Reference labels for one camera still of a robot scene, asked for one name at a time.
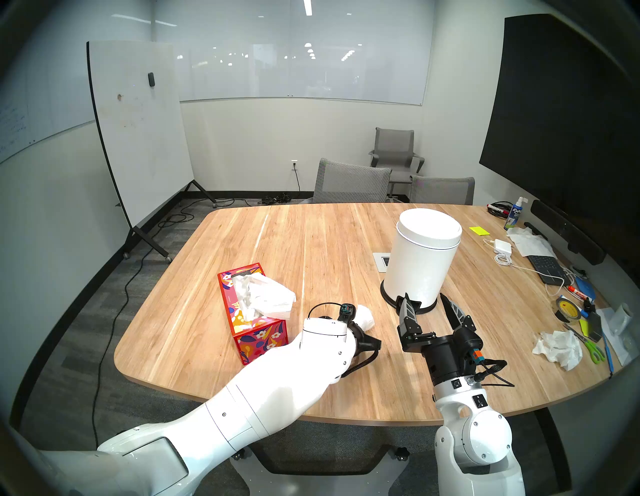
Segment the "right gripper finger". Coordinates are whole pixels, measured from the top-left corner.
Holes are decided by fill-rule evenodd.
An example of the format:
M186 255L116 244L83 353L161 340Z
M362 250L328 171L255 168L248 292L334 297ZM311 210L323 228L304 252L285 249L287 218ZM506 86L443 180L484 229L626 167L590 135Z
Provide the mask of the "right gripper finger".
M409 295L405 294L402 299L398 299L398 303L398 335L402 349L421 350L424 345L424 336Z
M453 303L447 296L440 293L440 300L445 311L447 321L452 328L452 334L455 333L476 333L476 326L470 315L466 315L462 309Z

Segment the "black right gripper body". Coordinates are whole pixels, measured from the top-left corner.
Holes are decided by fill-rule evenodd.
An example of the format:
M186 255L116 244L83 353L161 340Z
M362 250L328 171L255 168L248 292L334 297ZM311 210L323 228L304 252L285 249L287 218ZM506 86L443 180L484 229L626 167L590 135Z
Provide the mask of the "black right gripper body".
M473 376L476 362L472 353L476 350L475 333L454 333L437 336L435 333L423 333L424 345L421 350L403 350L420 353L434 386L458 377Z

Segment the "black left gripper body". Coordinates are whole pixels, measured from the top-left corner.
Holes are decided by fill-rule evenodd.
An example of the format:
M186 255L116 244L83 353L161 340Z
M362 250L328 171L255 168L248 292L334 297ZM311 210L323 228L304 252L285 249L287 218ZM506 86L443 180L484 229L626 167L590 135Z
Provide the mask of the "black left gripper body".
M351 330L356 341L354 357L357 357L362 352L372 352L372 354L364 361L361 361L353 367L350 367L347 371L344 372L345 375L350 375L351 373L369 365L374 360L376 360L382 348L382 341L367 335L355 321L349 322L347 327Z

